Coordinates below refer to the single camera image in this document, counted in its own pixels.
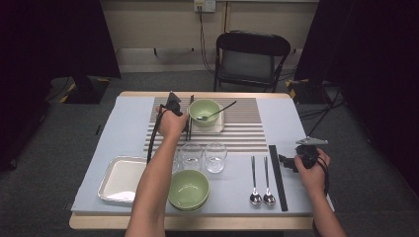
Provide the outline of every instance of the person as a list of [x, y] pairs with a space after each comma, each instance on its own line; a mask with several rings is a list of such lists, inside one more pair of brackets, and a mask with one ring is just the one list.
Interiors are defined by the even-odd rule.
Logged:
[[[163, 140], [138, 182], [126, 237], [165, 236], [164, 217], [172, 177], [173, 157], [186, 121], [186, 115], [177, 117], [170, 111], [164, 113], [158, 129]], [[330, 157], [320, 149], [318, 152], [328, 165]], [[310, 197], [319, 233], [324, 237], [346, 236], [323, 192], [323, 170], [317, 164], [309, 170], [305, 169], [297, 156], [295, 164]]]

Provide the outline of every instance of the metal spoon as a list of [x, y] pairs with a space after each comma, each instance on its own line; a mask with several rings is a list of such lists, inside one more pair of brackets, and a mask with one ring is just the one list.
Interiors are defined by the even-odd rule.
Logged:
[[230, 108], [232, 105], [236, 104], [236, 102], [237, 102], [237, 101], [234, 101], [234, 102], [233, 102], [233, 103], [231, 103], [230, 105], [228, 105], [228, 106], [226, 106], [226, 107], [222, 108], [221, 110], [219, 110], [219, 111], [215, 112], [214, 114], [212, 114], [212, 115], [210, 115], [210, 116], [208, 116], [208, 117], [197, 117], [197, 120], [207, 120], [209, 117], [211, 117], [211, 116], [215, 116], [216, 114], [218, 114], [218, 113], [222, 112], [223, 110], [226, 110], [226, 109]]
[[250, 196], [252, 204], [261, 204], [262, 198], [256, 191], [256, 177], [255, 177], [255, 157], [252, 156], [252, 172], [253, 172], [253, 193]]
[[275, 197], [271, 194], [269, 190], [269, 179], [268, 179], [268, 157], [265, 156], [265, 175], [266, 175], [266, 194], [263, 196], [263, 201], [268, 205], [275, 204]]

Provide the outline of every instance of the bowl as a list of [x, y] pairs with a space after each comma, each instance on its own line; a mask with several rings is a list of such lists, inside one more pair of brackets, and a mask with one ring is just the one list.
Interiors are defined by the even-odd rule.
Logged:
[[219, 113], [209, 117], [207, 120], [198, 120], [197, 117], [208, 117], [221, 109], [216, 101], [210, 99], [200, 99], [191, 103], [189, 115], [196, 126], [213, 126], [219, 117]]
[[177, 209], [192, 211], [200, 208], [210, 194], [210, 182], [197, 170], [184, 170], [172, 176], [169, 202]]

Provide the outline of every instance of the chair seat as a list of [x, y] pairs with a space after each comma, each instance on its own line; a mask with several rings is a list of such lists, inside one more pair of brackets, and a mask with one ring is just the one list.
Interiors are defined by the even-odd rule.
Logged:
[[272, 83], [274, 80], [273, 56], [224, 51], [219, 78], [225, 80], [259, 81]]

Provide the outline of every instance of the white plate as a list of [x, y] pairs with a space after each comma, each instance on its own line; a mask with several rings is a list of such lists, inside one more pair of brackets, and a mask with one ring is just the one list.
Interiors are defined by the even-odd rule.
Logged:
[[111, 161], [99, 188], [99, 198], [133, 202], [139, 179], [147, 165], [141, 157], [119, 156]]
[[224, 112], [219, 113], [219, 117], [216, 119], [213, 126], [196, 126], [192, 120], [191, 132], [201, 133], [219, 133], [224, 129]]

